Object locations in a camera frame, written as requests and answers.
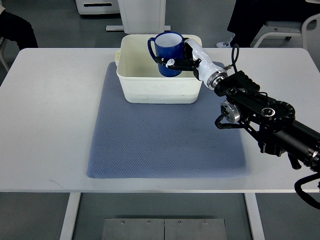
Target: white chair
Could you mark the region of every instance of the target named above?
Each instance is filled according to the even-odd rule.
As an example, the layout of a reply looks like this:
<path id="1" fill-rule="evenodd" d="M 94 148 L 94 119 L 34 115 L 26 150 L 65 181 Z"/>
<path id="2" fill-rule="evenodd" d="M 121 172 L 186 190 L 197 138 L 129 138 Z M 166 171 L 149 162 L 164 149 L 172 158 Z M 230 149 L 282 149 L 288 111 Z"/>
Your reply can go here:
<path id="1" fill-rule="evenodd" d="M 0 43 L 0 60 L 1 60 L 2 64 L 3 64 L 5 70 L 7 72 L 9 72 L 10 67 L 8 66 L 6 60 L 4 59 L 4 50 L 5 50 L 5 47 L 6 47 L 6 44 L 7 44 L 7 39 L 1 37 L 0 42 L 1 42 Z"/>
<path id="2" fill-rule="evenodd" d="M 273 28 L 274 31 L 267 32 L 262 35 L 254 48 L 257 48 L 263 39 L 269 36 L 285 37 L 286 40 L 290 40 L 291 37 L 302 38 L 302 48 L 307 50 L 307 31 L 319 32 L 320 33 L 320 13 L 309 17 L 304 22 L 297 21 L 267 21 L 264 25 L 269 28 Z"/>

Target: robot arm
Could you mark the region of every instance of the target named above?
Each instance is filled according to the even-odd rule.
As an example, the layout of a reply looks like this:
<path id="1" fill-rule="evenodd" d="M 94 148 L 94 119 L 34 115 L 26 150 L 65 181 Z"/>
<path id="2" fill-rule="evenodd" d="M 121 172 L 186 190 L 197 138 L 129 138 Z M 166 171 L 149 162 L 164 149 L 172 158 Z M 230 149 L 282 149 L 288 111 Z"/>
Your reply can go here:
<path id="1" fill-rule="evenodd" d="M 258 84 L 243 71 L 237 71 L 237 59 L 234 60 L 233 56 L 235 74 L 228 76 L 227 68 L 215 65 L 209 54 L 193 39 L 184 40 L 184 59 L 174 59 L 173 65 L 167 65 L 169 60 L 155 58 L 157 63 L 169 69 L 193 71 L 194 76 L 215 94 L 226 96 L 220 104 L 221 115 L 215 121 L 219 129 L 245 129 L 257 141 L 261 153 L 280 157 L 287 152 L 294 169 L 301 168 L 300 161 L 315 172 L 298 180 L 294 188 L 305 202 L 320 210 L 320 203 L 301 188 L 305 183 L 320 179 L 320 133 L 296 121 L 293 106 L 260 92 Z M 259 130 L 255 130 L 251 123 L 257 124 Z"/>

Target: gray floor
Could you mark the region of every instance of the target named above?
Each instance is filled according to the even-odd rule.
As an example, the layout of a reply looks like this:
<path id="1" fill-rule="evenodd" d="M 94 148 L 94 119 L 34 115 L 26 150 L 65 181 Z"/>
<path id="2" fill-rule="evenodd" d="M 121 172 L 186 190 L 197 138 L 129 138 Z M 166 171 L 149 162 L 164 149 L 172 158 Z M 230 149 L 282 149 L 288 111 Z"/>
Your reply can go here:
<path id="1" fill-rule="evenodd" d="M 122 24 L 119 14 L 79 15 L 73 0 L 3 0 L 2 3 L 8 12 L 32 24 L 40 48 L 119 48 L 126 35 L 123 32 L 105 31 L 106 25 Z M 235 0 L 168 0 L 166 25 L 171 25 L 173 31 L 182 34 L 197 35 L 205 48 L 214 48 L 216 42 L 225 41 L 231 36 L 226 28 L 234 4 Z M 252 44 L 266 31 L 266 28 L 262 28 Z M 278 38 L 263 41 L 261 47 L 300 48 L 301 44 L 300 39 L 285 41 Z M 18 54 L 16 43 L 9 42 L 4 52 L 9 65 L 13 64 Z M 320 69 L 319 51 L 313 50 L 310 55 Z M 5 77 L 6 71 L 0 64 L 0 83 Z M 320 200 L 318 193 L 313 196 Z M 86 194 L 80 202 L 74 240 L 101 239 L 103 218 L 123 215 L 219 216 L 228 220 L 229 240 L 251 239 L 241 194 L 235 197 L 232 194 L 220 197 L 216 194 L 168 194 L 162 198 L 152 198 L 155 196 Z M 178 209 L 172 208 L 175 201 L 181 205 Z M 227 203 L 232 201 L 237 205 L 231 205 L 229 209 Z M 320 223 L 320 212 L 308 206 L 296 194 L 258 194 L 257 201 L 266 240 L 319 239 L 317 224 Z M 67 202 L 67 193 L 1 193 L 0 239 L 59 239 Z M 216 207 L 221 206 L 221 202 L 226 204 L 223 205 L 224 210 Z M 236 211 L 238 217 L 232 218 L 230 211 L 238 205 L 241 206 Z"/>

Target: blue mug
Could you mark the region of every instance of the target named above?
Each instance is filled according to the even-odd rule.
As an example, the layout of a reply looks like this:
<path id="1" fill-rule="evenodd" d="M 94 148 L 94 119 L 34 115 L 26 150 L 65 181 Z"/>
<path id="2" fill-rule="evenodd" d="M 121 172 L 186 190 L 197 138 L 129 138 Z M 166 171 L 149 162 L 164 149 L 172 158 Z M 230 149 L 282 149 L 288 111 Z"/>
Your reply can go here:
<path id="1" fill-rule="evenodd" d="M 156 56 L 152 50 L 151 42 L 154 42 L 157 57 L 162 57 L 165 59 L 184 58 L 184 38 L 178 32 L 166 31 L 160 33 L 156 37 L 151 37 L 148 40 L 149 53 L 154 60 Z M 159 63 L 158 68 L 159 72 L 165 77 L 175 77 L 181 73 L 181 71 L 169 69 Z"/>

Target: sneaker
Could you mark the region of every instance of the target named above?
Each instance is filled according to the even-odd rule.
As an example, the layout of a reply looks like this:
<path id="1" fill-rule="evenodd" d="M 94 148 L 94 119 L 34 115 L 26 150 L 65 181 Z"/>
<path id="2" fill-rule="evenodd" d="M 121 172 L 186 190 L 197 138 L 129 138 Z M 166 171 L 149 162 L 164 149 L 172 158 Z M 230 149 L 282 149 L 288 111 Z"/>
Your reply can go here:
<path id="1" fill-rule="evenodd" d="M 220 49 L 230 49 L 231 48 L 230 43 L 231 43 L 232 39 L 234 39 L 234 38 L 231 37 L 228 41 L 218 42 L 216 44 L 216 47 L 220 48 Z"/>

